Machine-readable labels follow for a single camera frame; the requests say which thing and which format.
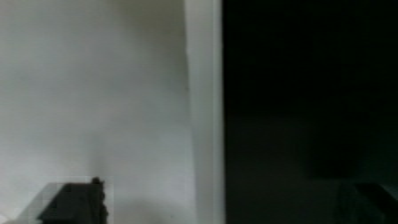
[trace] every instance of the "white wall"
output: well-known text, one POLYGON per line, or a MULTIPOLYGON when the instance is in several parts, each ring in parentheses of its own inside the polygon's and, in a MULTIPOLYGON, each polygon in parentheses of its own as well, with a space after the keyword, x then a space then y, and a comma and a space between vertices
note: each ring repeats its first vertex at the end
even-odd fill
POLYGON ((197 222, 224 223, 220 0, 187 0, 197 222))
POLYGON ((196 223, 181 0, 0 1, 0 213, 107 177, 114 223, 196 223))

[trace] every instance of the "dark background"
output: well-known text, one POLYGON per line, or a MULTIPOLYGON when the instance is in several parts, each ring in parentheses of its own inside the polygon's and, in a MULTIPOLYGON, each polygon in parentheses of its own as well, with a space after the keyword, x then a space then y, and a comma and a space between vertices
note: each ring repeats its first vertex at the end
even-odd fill
POLYGON ((332 223, 339 180, 396 182, 396 12, 224 1, 229 224, 332 223))

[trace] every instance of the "black object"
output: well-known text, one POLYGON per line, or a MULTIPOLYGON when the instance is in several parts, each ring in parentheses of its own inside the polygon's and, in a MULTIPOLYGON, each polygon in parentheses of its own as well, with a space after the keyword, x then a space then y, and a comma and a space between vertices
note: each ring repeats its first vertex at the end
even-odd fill
POLYGON ((389 224, 398 221, 398 201, 377 183, 341 184, 336 224, 389 224))
POLYGON ((66 184, 37 217, 43 224, 107 224, 103 200, 100 178, 87 184, 66 184))

